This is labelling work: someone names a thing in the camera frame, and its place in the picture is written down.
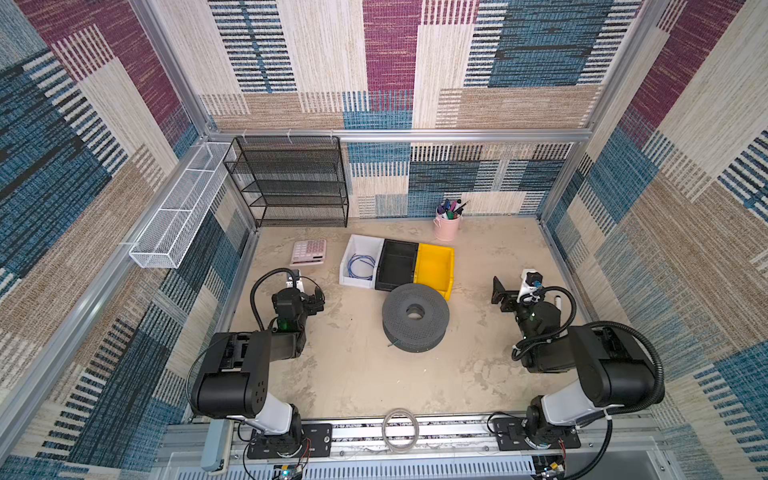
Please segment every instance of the table surface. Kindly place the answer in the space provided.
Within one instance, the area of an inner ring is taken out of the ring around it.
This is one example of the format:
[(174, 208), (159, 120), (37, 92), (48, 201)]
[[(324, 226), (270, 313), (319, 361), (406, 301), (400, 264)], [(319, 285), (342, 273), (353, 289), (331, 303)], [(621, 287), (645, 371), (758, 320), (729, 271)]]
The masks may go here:
[[(408, 353), (389, 346), (381, 317), (388, 293), (339, 285), (339, 263), (351, 233), (454, 247), (449, 327), (437, 347)], [(300, 358), (270, 364), (269, 390), (296, 405), (302, 417), (384, 415), (397, 407), (416, 414), (524, 410), (536, 395), (576, 380), (574, 370), (533, 374), (512, 362), (520, 331), (513, 315), (490, 301), (493, 276), (516, 290), (524, 268), (541, 272), (545, 286), (564, 286), (533, 218), (465, 217), (451, 243), (434, 238), (431, 220), (350, 220), (346, 229), (264, 228), (230, 331), (257, 328), (251, 286), (267, 271), (288, 266), (295, 241), (316, 238), (328, 240), (325, 263), (302, 267), (301, 273), (323, 288), (325, 311), (307, 320)], [(270, 297), (284, 282), (284, 275), (273, 276), (257, 292), (265, 323), (274, 317)], [(567, 299), (563, 310), (564, 320)], [(581, 321), (578, 313), (576, 323)]]

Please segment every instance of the wire mesh basket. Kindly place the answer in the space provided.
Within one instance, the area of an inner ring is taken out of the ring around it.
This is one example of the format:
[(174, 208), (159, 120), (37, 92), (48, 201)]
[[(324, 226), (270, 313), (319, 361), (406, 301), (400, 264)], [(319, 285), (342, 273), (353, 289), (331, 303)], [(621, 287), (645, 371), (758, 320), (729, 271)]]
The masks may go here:
[(236, 137), (224, 161), (257, 226), (346, 227), (337, 137)]
[(131, 248), (129, 254), (141, 268), (181, 265), (227, 177), (225, 158), (236, 158), (228, 143), (207, 142), (195, 153)]

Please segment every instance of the white bin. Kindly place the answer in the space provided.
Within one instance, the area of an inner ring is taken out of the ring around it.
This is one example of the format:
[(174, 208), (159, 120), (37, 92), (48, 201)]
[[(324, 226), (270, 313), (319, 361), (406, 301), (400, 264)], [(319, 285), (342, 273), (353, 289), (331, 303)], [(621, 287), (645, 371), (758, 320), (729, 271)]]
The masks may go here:
[[(373, 288), (376, 283), (376, 268), (379, 266), (379, 260), (382, 256), (382, 248), (384, 248), (383, 238), (350, 235), (349, 242), (344, 251), (344, 257), (342, 257), (341, 264), (339, 265), (339, 285)], [(371, 275), (373, 277), (372, 280), (361, 280), (349, 276), (346, 265), (349, 262), (349, 259), (355, 255), (370, 255), (376, 259), (375, 266), (370, 266), (359, 260), (353, 264), (353, 270), (357, 276)]]

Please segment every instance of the spool center hole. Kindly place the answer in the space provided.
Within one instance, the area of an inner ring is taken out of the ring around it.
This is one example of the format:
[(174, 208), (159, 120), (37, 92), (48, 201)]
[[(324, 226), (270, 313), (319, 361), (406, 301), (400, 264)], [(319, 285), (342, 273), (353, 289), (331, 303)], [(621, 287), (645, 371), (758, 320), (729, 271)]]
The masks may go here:
[(424, 309), (421, 305), (415, 303), (406, 309), (406, 314), (411, 320), (421, 320), (424, 318)]

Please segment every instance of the plastic bin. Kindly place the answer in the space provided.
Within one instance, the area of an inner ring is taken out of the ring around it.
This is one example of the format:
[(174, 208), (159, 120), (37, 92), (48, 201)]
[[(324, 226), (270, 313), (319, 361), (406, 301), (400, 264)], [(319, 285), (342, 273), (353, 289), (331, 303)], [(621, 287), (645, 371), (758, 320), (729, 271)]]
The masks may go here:
[(413, 283), (430, 286), (446, 301), (450, 300), (453, 290), (453, 258), (451, 247), (420, 243)]
[(391, 292), (404, 283), (413, 283), (418, 254), (418, 243), (385, 239), (376, 268), (376, 289)]
[(344, 257), (339, 265), (339, 285), (359, 286), (362, 288), (373, 288), (375, 280), (361, 280), (352, 278), (346, 269), (349, 259), (353, 255), (370, 255), (376, 259), (376, 265), (371, 267), (364, 262), (357, 261), (353, 264), (353, 271), (357, 276), (371, 275), (376, 278), (376, 267), (379, 266), (379, 260), (384, 247), (384, 239), (378, 237), (366, 237), (364, 235), (350, 235), (349, 242), (344, 250)]

